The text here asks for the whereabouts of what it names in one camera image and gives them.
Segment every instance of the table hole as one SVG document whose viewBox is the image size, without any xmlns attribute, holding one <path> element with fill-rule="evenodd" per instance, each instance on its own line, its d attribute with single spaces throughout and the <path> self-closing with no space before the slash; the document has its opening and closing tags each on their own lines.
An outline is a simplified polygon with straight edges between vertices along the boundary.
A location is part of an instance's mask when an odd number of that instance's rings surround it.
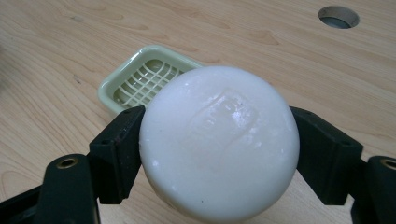
<svg viewBox="0 0 396 224">
<path fill-rule="evenodd" d="M 359 15 L 347 7 L 324 7 L 318 17 L 326 25 L 338 29 L 350 29 L 360 22 Z"/>
</svg>

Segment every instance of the screw hole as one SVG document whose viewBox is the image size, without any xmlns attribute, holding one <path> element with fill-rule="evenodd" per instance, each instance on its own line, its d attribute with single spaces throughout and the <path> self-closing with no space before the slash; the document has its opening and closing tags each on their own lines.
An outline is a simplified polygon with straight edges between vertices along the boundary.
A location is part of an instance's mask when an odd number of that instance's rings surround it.
<svg viewBox="0 0 396 224">
<path fill-rule="evenodd" d="M 102 141 L 102 145 L 108 145 L 108 144 L 110 144 L 110 142 L 111 142 L 110 140 L 105 139 Z"/>
<path fill-rule="evenodd" d="M 326 25 L 338 29 L 350 29 L 360 22 L 359 15 L 347 7 L 324 7 L 318 17 Z"/>
<path fill-rule="evenodd" d="M 70 167 L 75 166 L 77 163 L 78 163 L 78 159 L 67 158 L 67 159 L 64 159 L 64 160 L 58 162 L 58 164 L 56 164 L 56 167 L 58 167 L 58 169 L 68 169 Z"/>
<path fill-rule="evenodd" d="M 381 163 L 384 166 L 388 167 L 389 169 L 396 170 L 396 161 L 392 161 L 392 160 L 388 160 L 388 159 L 382 159 Z"/>
<path fill-rule="evenodd" d="M 342 141 L 341 144 L 344 145 L 344 146 L 347 146 L 347 147 L 349 147 L 349 146 L 352 145 L 352 144 L 351 144 L 350 142 L 348 142 L 348 141 Z"/>
</svg>

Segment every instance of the wooden table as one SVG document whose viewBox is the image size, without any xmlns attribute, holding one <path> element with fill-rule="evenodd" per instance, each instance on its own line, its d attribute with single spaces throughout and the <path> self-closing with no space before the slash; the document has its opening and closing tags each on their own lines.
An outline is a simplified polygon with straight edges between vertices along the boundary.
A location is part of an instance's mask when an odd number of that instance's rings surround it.
<svg viewBox="0 0 396 224">
<path fill-rule="evenodd" d="M 322 23 L 330 5 L 360 16 Z M 160 44 L 205 64 L 241 67 L 364 146 L 396 157 L 396 2 L 0 0 L 0 201 L 41 184 L 49 162 L 88 153 L 112 120 L 96 91 L 138 49 Z M 246 223 L 351 223 L 296 173 L 270 209 Z M 141 170 L 103 223 L 196 223 L 163 203 Z"/>
</svg>

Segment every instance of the white soap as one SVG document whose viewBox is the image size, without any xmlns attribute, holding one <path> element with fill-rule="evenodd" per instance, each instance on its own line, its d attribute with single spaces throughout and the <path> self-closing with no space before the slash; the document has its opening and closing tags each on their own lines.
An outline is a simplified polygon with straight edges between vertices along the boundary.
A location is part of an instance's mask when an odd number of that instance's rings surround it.
<svg viewBox="0 0 396 224">
<path fill-rule="evenodd" d="M 205 222 L 258 215 L 288 187 L 299 157 L 289 106 L 260 77 L 209 66 L 168 83 L 140 129 L 148 181 L 166 203 Z"/>
</svg>

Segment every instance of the soap dish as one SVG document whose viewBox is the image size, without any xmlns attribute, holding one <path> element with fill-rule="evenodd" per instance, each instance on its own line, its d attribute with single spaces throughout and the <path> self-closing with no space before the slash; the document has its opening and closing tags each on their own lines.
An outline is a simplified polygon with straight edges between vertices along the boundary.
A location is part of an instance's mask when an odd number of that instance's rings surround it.
<svg viewBox="0 0 396 224">
<path fill-rule="evenodd" d="M 173 78 L 202 67 L 198 62 L 159 45 L 139 50 L 103 80 L 99 100 L 114 115 L 152 98 Z"/>
</svg>

